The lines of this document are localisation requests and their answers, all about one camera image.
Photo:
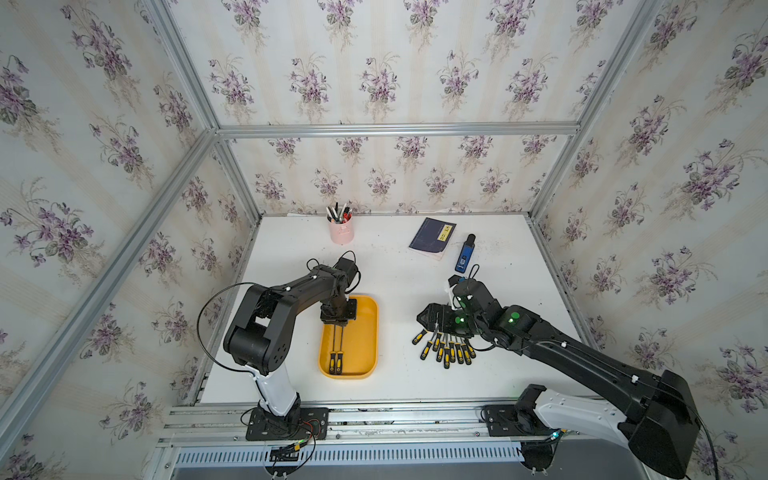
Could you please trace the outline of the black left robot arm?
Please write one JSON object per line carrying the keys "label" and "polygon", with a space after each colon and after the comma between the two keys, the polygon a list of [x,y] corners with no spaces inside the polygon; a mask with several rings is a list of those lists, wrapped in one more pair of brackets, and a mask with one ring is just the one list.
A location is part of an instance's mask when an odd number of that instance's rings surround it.
{"label": "black left robot arm", "polygon": [[284,368],[296,319],[318,304],[324,324],[347,326],[357,316],[357,301],[349,294],[351,283],[359,277],[356,262],[340,258],[333,266],[318,264],[285,284],[248,284],[224,336],[223,349],[253,376],[262,410],[280,419],[297,414],[300,396]]}

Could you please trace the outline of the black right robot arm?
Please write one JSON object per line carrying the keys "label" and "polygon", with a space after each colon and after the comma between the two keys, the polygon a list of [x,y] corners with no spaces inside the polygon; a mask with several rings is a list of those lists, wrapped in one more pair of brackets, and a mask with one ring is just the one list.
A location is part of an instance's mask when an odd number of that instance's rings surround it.
{"label": "black right robot arm", "polygon": [[580,399],[529,385],[514,404],[517,427],[575,430],[629,450],[648,468],[683,479],[704,428],[688,382],[614,359],[566,335],[538,313],[502,305],[483,282],[453,276],[450,300],[416,316],[422,329],[469,340],[543,363],[597,394]]}

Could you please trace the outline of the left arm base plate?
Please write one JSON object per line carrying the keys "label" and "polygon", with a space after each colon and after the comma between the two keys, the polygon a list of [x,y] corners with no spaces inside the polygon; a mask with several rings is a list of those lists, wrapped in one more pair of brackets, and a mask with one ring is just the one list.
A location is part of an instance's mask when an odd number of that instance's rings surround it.
{"label": "left arm base plate", "polygon": [[299,407],[286,417],[278,417],[269,411],[255,407],[246,422],[247,441],[272,440],[324,440],[329,424],[328,408]]}

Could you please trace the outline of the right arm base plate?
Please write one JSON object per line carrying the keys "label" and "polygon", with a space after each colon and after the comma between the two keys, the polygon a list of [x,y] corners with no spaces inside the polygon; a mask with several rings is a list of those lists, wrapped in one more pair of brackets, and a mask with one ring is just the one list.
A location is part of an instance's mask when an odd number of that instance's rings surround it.
{"label": "right arm base plate", "polygon": [[480,410],[480,420],[491,437],[546,437],[559,440],[562,429],[547,426],[536,414],[539,397],[547,391],[543,385],[529,384],[513,404],[486,405]]}

